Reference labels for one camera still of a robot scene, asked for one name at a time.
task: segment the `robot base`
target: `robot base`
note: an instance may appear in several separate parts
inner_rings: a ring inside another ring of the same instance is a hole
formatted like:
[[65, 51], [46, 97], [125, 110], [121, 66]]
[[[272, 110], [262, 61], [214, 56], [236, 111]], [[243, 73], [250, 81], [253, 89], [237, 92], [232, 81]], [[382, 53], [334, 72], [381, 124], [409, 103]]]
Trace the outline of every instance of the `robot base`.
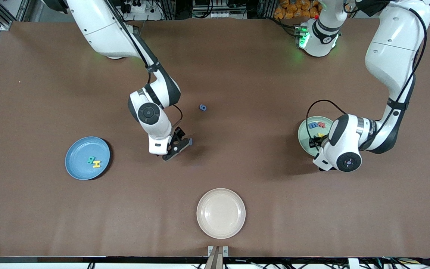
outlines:
[[166, 155], [162, 156], [162, 160], [169, 161], [190, 145], [190, 140], [183, 138], [184, 135], [185, 133], [180, 127], [175, 128], [174, 137], [169, 145], [170, 149]]
[[310, 56], [323, 57], [328, 55], [334, 46], [336, 46], [336, 40], [338, 39], [339, 34], [333, 38], [326, 37], [323, 40], [326, 43], [322, 43], [321, 40], [312, 32], [313, 24], [315, 22], [315, 19], [309, 19], [309, 21], [303, 22], [295, 28], [295, 34], [302, 36], [297, 38], [297, 45]]

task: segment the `orange bag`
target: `orange bag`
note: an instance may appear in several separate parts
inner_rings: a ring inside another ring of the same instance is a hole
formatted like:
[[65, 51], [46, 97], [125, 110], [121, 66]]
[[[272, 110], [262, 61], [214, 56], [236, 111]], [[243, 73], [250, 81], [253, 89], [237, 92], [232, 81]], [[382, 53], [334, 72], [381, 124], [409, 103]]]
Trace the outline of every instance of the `orange bag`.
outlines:
[[309, 17], [314, 18], [316, 15], [319, 15], [318, 9], [316, 7], [311, 7], [309, 9]]
[[295, 13], [293, 13], [293, 17], [301, 17], [302, 16], [302, 10], [301, 9], [297, 9], [295, 11]]
[[289, 4], [286, 8], [286, 12], [294, 13], [298, 8], [294, 4]]
[[309, 0], [297, 0], [296, 7], [301, 8], [302, 10], [309, 10], [311, 2]]
[[273, 14], [273, 17], [274, 17], [275, 19], [278, 19], [278, 20], [283, 19], [284, 14], [281, 12], [282, 10], [283, 10], [283, 11], [285, 11], [284, 9], [281, 9], [280, 7], [279, 7], [279, 8], [277, 8], [277, 9], [275, 10], [275, 13]]
[[280, 6], [282, 8], [288, 7], [289, 4], [290, 4], [290, 0], [280, 0]]

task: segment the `light green plate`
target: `light green plate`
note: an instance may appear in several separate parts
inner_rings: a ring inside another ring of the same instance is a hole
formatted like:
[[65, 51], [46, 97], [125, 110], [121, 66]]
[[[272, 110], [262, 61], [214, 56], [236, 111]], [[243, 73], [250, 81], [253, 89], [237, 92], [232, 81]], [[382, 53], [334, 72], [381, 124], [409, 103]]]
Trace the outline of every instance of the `light green plate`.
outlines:
[[[333, 121], [325, 117], [313, 116], [308, 118], [308, 129], [311, 137], [318, 136], [318, 133], [327, 136], [332, 124]], [[300, 145], [302, 145], [302, 148], [308, 152], [309, 155], [316, 156], [318, 150], [309, 147], [309, 136], [306, 131], [305, 121], [303, 121], [300, 128], [298, 128], [298, 141], [300, 141]]]

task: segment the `cable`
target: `cable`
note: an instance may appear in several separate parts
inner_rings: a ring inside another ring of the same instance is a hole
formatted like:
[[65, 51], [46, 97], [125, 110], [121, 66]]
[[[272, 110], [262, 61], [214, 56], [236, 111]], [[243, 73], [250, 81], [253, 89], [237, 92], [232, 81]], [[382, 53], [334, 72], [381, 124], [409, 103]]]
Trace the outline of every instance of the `cable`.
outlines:
[[[401, 98], [401, 96], [402, 96], [402, 94], [404, 93], [404, 91], [406, 90], [406, 88], [407, 88], [407, 86], [408, 86], [408, 84], [409, 84], [409, 82], [411, 81], [411, 78], [413, 77], [413, 75], [414, 75], [414, 73], [416, 72], [416, 70], [418, 69], [418, 66], [419, 66], [419, 63], [420, 63], [420, 61], [421, 61], [421, 59], [423, 59], [423, 55], [424, 55], [424, 51], [425, 51], [425, 49], [426, 49], [426, 44], [427, 44], [427, 29], [426, 29], [426, 24], [424, 23], [424, 21], [423, 21], [423, 19], [421, 18], [421, 16], [415, 11], [415, 10], [413, 10], [413, 9], [409, 9], [409, 11], [410, 12], [412, 12], [418, 19], [419, 19], [419, 21], [420, 21], [420, 23], [421, 23], [421, 25], [423, 26], [423, 31], [424, 31], [424, 44], [423, 44], [423, 48], [421, 49], [421, 51], [420, 51], [420, 53], [419, 53], [419, 58], [418, 58], [418, 60], [417, 60], [417, 62], [416, 62], [416, 64], [414, 65], [414, 68], [412, 69], [412, 72], [411, 72], [411, 75], [409, 75], [409, 77], [408, 77], [408, 80], [406, 80], [406, 83], [404, 84], [404, 87], [402, 87], [402, 90], [401, 90], [401, 93], [399, 93], [399, 96], [396, 98], [396, 102], [398, 102], [399, 101], [399, 99]], [[366, 143], [368, 143], [368, 142], [372, 142], [375, 138], [376, 138], [376, 136], [379, 134], [379, 132], [381, 131], [381, 129], [383, 129], [383, 127], [384, 127], [384, 125], [387, 123], [387, 121], [388, 121], [388, 119], [389, 119], [389, 117], [391, 116], [391, 114], [394, 112], [394, 109], [393, 108], [391, 108], [391, 110], [389, 111], [389, 114], [387, 114], [387, 117], [386, 117], [386, 119], [384, 120], [384, 122], [381, 124], [381, 127], [374, 133], [374, 135], [370, 138], [370, 139], [368, 139], [368, 140], [366, 140], [366, 141], [364, 141], [359, 147], [360, 148], [362, 148]]]
[[395, 259], [395, 258], [391, 258], [391, 260], [397, 262], [398, 264], [401, 264], [402, 267], [404, 267], [405, 269], [411, 269], [409, 268], [407, 265], [403, 264], [400, 260]]
[[[134, 39], [132, 38], [132, 35], [130, 34], [130, 32], [127, 30], [127, 27], [125, 26], [125, 23], [123, 22], [123, 20], [118, 16], [120, 15], [120, 13], [118, 12], [118, 9], [114, 6], [114, 4], [109, 1], [109, 0], [104, 0], [104, 2], [106, 3], [107, 7], [109, 7], [109, 9], [111, 10], [112, 14], [114, 15], [114, 18], [117, 19], [117, 21], [119, 22], [119, 24], [121, 25], [121, 28], [124, 30], [124, 32], [127, 34], [127, 36], [129, 37], [130, 41], [132, 41], [135, 49], [137, 50], [137, 53], [140, 55], [140, 58], [142, 59], [142, 61], [145, 64], [145, 68], [148, 68], [149, 65], [147, 63], [147, 60], [145, 59], [145, 57], [142, 54], [142, 51], [140, 51], [140, 49], [137, 46], [137, 43], [135, 43]], [[147, 72], [149, 74], [149, 78], [148, 78], [148, 82], [150, 83], [150, 72]]]
[[365, 267], [365, 266], [362, 266], [362, 265], [360, 265], [360, 267], [363, 267], [363, 268], [367, 268], [367, 269], [372, 269], [371, 268], [371, 266], [369, 266], [369, 264], [365, 261], [365, 260], [363, 260], [363, 259], [359, 259], [365, 266], [367, 266], [367, 267]]
[[355, 16], [358, 14], [358, 10], [353, 14], [353, 16], [351, 16], [351, 19], [354, 19], [355, 18]]
[[210, 0], [210, 2], [207, 5], [207, 11], [205, 12], [204, 15], [202, 15], [201, 17], [198, 17], [197, 15], [192, 13], [192, 16], [196, 17], [198, 19], [205, 19], [206, 17], [208, 17], [212, 13], [213, 9], [214, 9], [214, 3], [213, 3], [213, 0]]
[[[368, 8], [368, 7], [374, 7], [374, 6], [377, 6], [377, 5], [379, 5], [379, 4], [387, 4], [386, 2], [391, 2], [391, 1], [397, 1], [397, 0], [381, 0], [381, 1], [378, 1], [378, 2], [374, 2], [374, 3], [372, 3], [371, 5], [367, 5], [367, 6], [363, 7], [363, 9], [366, 9], [366, 8]], [[344, 10], [346, 13], [348, 13], [348, 14], [352, 14], [352, 13], [356, 13], [356, 12], [360, 11], [359, 7], [358, 7], [357, 9], [355, 9], [355, 10], [347, 11], [347, 10], [346, 10], [346, 4], [347, 4], [347, 3], [343, 3], [343, 10]]]
[[150, 7], [155, 7], [156, 5], [154, 5], [154, 0], [152, 0], [152, 5], [149, 4], [149, 2], [147, 1], [147, 5], [149, 5]]
[[159, 10], [160, 10], [160, 12], [161, 13], [163, 13], [163, 15], [164, 15], [164, 17], [165, 17], [165, 20], [166, 21], [169, 21], [169, 20], [167, 20], [167, 17], [168, 18], [171, 18], [170, 16], [168, 16], [167, 14], [169, 14], [169, 15], [171, 15], [171, 16], [175, 16], [175, 15], [173, 15], [172, 13], [170, 13], [170, 12], [166, 12], [160, 5], [159, 5], [159, 2], [157, 2], [157, 1], [155, 1], [155, 4], [159, 7]]
[[281, 259], [280, 260], [280, 263], [286, 268], [286, 269], [296, 269], [293, 265], [292, 265], [292, 263], [288, 260], [288, 261], [286, 261], [286, 260], [283, 260], [283, 259]]
[[341, 109], [337, 104], [335, 104], [333, 101], [331, 100], [327, 100], [327, 99], [321, 99], [318, 100], [314, 103], [311, 104], [311, 106], [309, 106], [308, 111], [306, 112], [306, 118], [305, 118], [305, 124], [306, 124], [306, 132], [308, 133], [308, 137], [309, 137], [309, 141], [313, 142], [313, 145], [316, 147], [316, 150], [318, 150], [318, 146], [314, 143], [313, 138], [311, 137], [311, 134], [309, 133], [309, 129], [308, 129], [308, 116], [309, 116], [309, 111], [311, 110], [311, 108], [316, 105], [319, 102], [329, 102], [331, 103], [334, 107], [336, 107], [341, 113], [346, 114], [346, 112]]
[[274, 263], [269, 263], [269, 264], [265, 265], [265, 266], [263, 267], [263, 269], [267, 269], [267, 267], [268, 267], [269, 265], [273, 265], [273, 266], [275, 266], [276, 268], [281, 269], [281, 268], [280, 268], [280, 266], [278, 266], [278, 265], [276, 265], [276, 264], [274, 264]]
[[276, 19], [274, 19], [274, 18], [272, 18], [272, 17], [262, 17], [262, 19], [268, 19], [268, 20], [271, 20], [272, 22], [274, 22], [274, 23], [276, 23], [276, 24], [278, 24], [279, 26], [281, 26], [282, 28], [283, 28], [283, 30], [289, 35], [289, 36], [292, 36], [292, 37], [303, 37], [303, 35], [300, 35], [300, 34], [293, 34], [293, 33], [291, 33], [290, 31], [288, 31], [287, 30], [287, 28], [288, 29], [295, 29], [295, 26], [292, 26], [292, 25], [288, 25], [288, 24], [284, 24], [283, 22], [281, 22], [281, 21], [277, 21]]
[[180, 110], [179, 109], [179, 107], [177, 106], [177, 105], [173, 105], [176, 109], [178, 109], [179, 110], [179, 112], [180, 112], [180, 119], [174, 124], [174, 125], [172, 125], [172, 127], [176, 127], [181, 121], [182, 121], [182, 119], [184, 118], [184, 113], [182, 113], [182, 110]]

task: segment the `plate rim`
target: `plate rim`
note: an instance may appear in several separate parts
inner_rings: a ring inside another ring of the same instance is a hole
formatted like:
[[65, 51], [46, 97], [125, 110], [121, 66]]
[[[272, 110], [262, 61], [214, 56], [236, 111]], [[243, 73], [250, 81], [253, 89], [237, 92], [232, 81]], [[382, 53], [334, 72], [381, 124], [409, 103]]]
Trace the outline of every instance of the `plate rim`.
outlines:
[[[96, 140], [99, 140], [99, 141], [102, 141], [102, 143], [101, 144], [103, 144], [104, 145], [104, 147], [107, 149], [107, 151], [109, 152], [109, 160], [107, 161], [107, 165], [106, 165], [106, 167], [103, 169], [103, 170], [101, 170], [101, 172], [99, 173], [99, 174], [97, 174], [97, 175], [95, 175], [95, 176], [93, 176], [93, 177], [90, 177], [90, 178], [88, 178], [88, 179], [80, 179], [80, 178], [78, 178], [78, 177], [75, 177], [70, 171], [69, 171], [69, 169], [67, 168], [67, 162], [68, 162], [68, 157], [69, 157], [69, 152], [73, 149], [73, 147], [78, 143], [78, 142], [80, 142], [81, 140], [85, 140], [85, 139], [96, 139]], [[77, 179], [77, 180], [91, 180], [91, 179], [95, 179], [96, 177], [98, 177], [98, 176], [100, 176], [102, 173], [104, 173], [106, 170], [107, 170], [107, 168], [109, 167], [109, 164], [110, 164], [110, 159], [111, 159], [111, 152], [110, 152], [110, 147], [109, 147], [109, 144], [107, 144], [107, 142], [104, 140], [104, 139], [102, 139], [102, 138], [100, 138], [100, 137], [97, 137], [97, 136], [86, 136], [86, 137], [83, 137], [83, 138], [80, 138], [79, 140], [77, 140], [77, 141], [75, 141], [70, 147], [69, 147], [69, 149], [67, 150], [67, 152], [66, 152], [66, 156], [65, 156], [65, 159], [64, 159], [64, 166], [65, 166], [65, 168], [66, 168], [66, 172], [71, 176], [71, 177], [73, 177], [74, 179]]]
[[[208, 231], [206, 231], [206, 229], [204, 229], [203, 228], [203, 226], [201, 225], [201, 214], [200, 214], [200, 211], [201, 211], [201, 202], [204, 200], [204, 198], [206, 197], [206, 196], [208, 196], [209, 194], [211, 194], [211, 193], [213, 193], [213, 192], [216, 192], [216, 191], [227, 191], [227, 192], [229, 192], [230, 194], [234, 194], [235, 195], [235, 198], [236, 198], [236, 200], [238, 200], [239, 202], [240, 202], [240, 205], [241, 205], [241, 211], [242, 211], [242, 214], [243, 214], [243, 218], [242, 218], [242, 220], [241, 220], [241, 225], [240, 225], [240, 228], [237, 228], [237, 230], [236, 231], [234, 231], [234, 233], [233, 234], [231, 234], [231, 235], [229, 235], [229, 236], [222, 236], [222, 237], [220, 237], [220, 236], [213, 236], [213, 235], [210, 235], [210, 233], [208, 232]], [[235, 236], [237, 233], [239, 233], [240, 232], [240, 230], [243, 228], [243, 225], [244, 225], [244, 222], [245, 222], [245, 220], [246, 220], [246, 207], [245, 207], [245, 205], [244, 205], [244, 202], [243, 202], [243, 199], [240, 197], [240, 195], [238, 195], [236, 192], [234, 192], [234, 191], [232, 191], [231, 189], [226, 189], [226, 188], [215, 188], [215, 189], [211, 189], [211, 190], [209, 190], [209, 191], [207, 191], [205, 194], [203, 194], [203, 196], [200, 198], [200, 200], [198, 201], [198, 204], [197, 204], [197, 211], [196, 211], [196, 215], [197, 215], [197, 222], [198, 222], [198, 226], [202, 229], [202, 231], [206, 234], [206, 235], [208, 235], [208, 236], [210, 236], [210, 237], [212, 237], [212, 238], [215, 238], [215, 239], [228, 239], [228, 238], [230, 238], [230, 237], [233, 237], [233, 236]]]
[[301, 129], [302, 129], [302, 127], [305, 127], [305, 121], [309, 121], [309, 119], [310, 118], [323, 118], [323, 119], [325, 119], [325, 120], [328, 120], [328, 121], [331, 121], [331, 126], [333, 126], [333, 123], [334, 123], [334, 121], [332, 120], [332, 119], [329, 119], [329, 118], [326, 118], [326, 117], [324, 117], [324, 116], [311, 116], [311, 117], [308, 117], [307, 119], [304, 119], [301, 123], [300, 123], [300, 126], [298, 127], [298, 132], [297, 132], [297, 137], [298, 137], [298, 143], [300, 144], [300, 146], [302, 147], [302, 149], [306, 152], [306, 153], [308, 153], [309, 155], [311, 155], [311, 156], [316, 156], [316, 155], [312, 155], [311, 153], [309, 153], [304, 147], [303, 147], [303, 145], [302, 145], [302, 142], [300, 141], [300, 131], [301, 131]]

